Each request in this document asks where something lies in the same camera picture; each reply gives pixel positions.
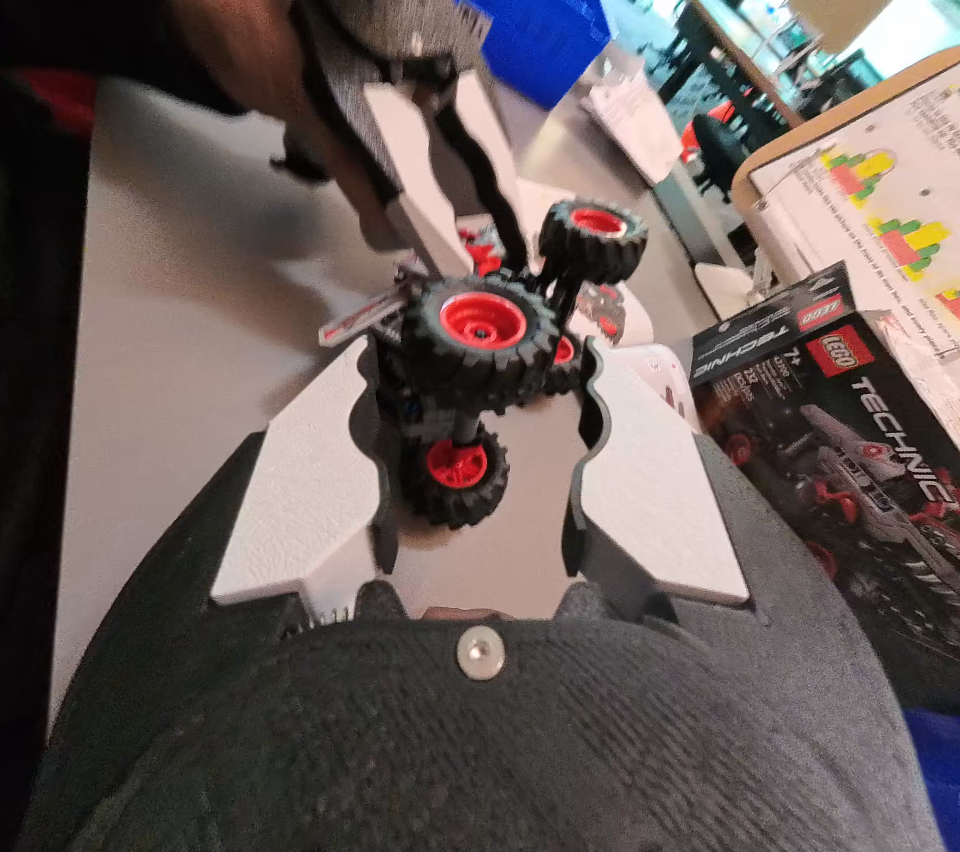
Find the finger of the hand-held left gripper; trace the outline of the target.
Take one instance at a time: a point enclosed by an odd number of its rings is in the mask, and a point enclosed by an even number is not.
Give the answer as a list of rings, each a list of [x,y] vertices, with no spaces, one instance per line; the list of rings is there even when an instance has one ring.
[[[474,260],[459,238],[453,205],[434,174],[421,110],[389,83],[366,84],[364,97],[398,181],[398,194],[387,206],[390,223],[432,277],[472,275]]]
[[[527,270],[530,253],[515,157],[486,86],[477,72],[466,71],[443,86],[436,101],[438,132],[464,165],[480,207],[496,228],[504,267]]]

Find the black red toy monster truck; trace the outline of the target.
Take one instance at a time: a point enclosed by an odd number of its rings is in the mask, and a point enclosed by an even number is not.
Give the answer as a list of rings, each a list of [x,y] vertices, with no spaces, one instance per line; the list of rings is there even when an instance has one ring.
[[[538,270],[510,269],[493,229],[462,231],[467,275],[432,280],[410,263],[387,292],[319,328],[327,348],[374,337],[377,401],[398,437],[399,494],[415,516],[456,531],[493,515],[510,464],[483,414],[581,390],[588,339],[650,339],[627,288],[648,241],[635,211],[563,199],[534,235]]]

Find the white instruction booklet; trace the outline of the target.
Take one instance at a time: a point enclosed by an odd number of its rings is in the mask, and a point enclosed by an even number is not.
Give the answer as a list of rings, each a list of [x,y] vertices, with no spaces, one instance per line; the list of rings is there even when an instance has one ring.
[[[633,211],[595,198],[556,198],[537,211],[530,229],[507,202],[499,204],[499,217],[488,215],[479,229],[459,230],[449,220],[436,228],[444,252],[430,254],[443,275],[471,270],[498,276],[522,285],[550,311],[558,328],[554,356],[535,389],[519,393],[513,403],[582,390],[584,349],[592,337],[698,431],[680,359],[653,342],[651,320],[626,286],[647,245],[645,223]]]

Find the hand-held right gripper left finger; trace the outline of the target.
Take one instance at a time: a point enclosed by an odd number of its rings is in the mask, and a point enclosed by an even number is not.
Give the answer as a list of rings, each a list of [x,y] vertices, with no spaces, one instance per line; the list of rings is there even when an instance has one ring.
[[[376,346],[354,340],[269,424],[211,587],[218,605],[295,595],[354,606],[394,569]]]

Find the black office chair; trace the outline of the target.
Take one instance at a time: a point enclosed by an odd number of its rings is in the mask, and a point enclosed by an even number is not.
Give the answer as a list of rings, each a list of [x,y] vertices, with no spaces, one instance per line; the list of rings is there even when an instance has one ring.
[[[715,188],[726,205],[731,203],[735,176],[747,158],[781,134],[783,124],[768,109],[747,109],[744,117],[730,99],[710,110],[697,112],[681,136],[681,160],[699,162],[690,174],[701,196]]]

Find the white paper bag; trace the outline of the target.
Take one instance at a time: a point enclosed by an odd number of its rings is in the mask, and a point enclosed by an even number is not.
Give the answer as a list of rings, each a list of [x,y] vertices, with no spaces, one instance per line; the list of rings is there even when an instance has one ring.
[[[607,47],[582,77],[580,101],[588,115],[627,157],[650,187],[659,186],[680,162],[678,132],[650,85],[643,58]]]

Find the grey desk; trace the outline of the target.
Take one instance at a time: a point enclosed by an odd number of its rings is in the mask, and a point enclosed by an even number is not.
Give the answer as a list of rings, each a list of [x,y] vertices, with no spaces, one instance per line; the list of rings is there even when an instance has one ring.
[[[717,318],[659,198],[582,112],[552,113],[498,84],[522,176],[637,211],[650,229],[630,288],[654,341],[690,367]],[[364,243],[334,184],[269,168],[282,129],[226,120],[105,82],[87,200],[78,359],[51,711],[128,577],[211,476],[319,374],[319,327],[379,294],[393,261]],[[583,450],[575,396],[486,416],[508,449],[496,514],[459,533],[402,515],[390,581],[406,610],[546,618],[569,580],[560,533]]]

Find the person's left hand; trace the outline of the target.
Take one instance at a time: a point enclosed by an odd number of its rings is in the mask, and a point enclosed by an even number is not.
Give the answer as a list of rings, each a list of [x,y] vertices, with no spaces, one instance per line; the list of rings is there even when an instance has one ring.
[[[191,54],[234,102],[281,121],[285,145],[332,178],[356,212],[366,243],[402,248],[402,236],[356,154],[310,102],[291,0],[170,0]]]

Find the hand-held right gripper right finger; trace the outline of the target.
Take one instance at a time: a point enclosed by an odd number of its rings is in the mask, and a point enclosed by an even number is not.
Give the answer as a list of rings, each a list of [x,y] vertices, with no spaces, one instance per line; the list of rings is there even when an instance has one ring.
[[[560,553],[612,606],[743,606],[750,591],[697,440],[615,350],[583,342],[578,433]]]

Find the black toy set box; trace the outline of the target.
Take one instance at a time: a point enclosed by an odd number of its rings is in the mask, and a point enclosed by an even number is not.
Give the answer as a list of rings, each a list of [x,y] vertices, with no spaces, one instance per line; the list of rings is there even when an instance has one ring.
[[[810,547],[907,708],[958,714],[957,440],[843,262],[692,342],[703,429]]]

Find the person's black clothing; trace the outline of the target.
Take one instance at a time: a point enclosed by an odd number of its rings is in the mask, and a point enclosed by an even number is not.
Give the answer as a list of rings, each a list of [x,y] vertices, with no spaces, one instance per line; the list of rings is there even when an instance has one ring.
[[[44,749],[73,409],[95,82],[3,69],[1,826]]]

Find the wooden instruction poster board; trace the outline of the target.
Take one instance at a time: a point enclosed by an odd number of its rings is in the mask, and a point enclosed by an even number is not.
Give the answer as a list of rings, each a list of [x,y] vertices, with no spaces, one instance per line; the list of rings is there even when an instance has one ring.
[[[846,265],[856,305],[901,329],[895,356],[958,442],[958,48],[761,148],[730,195],[782,285]]]

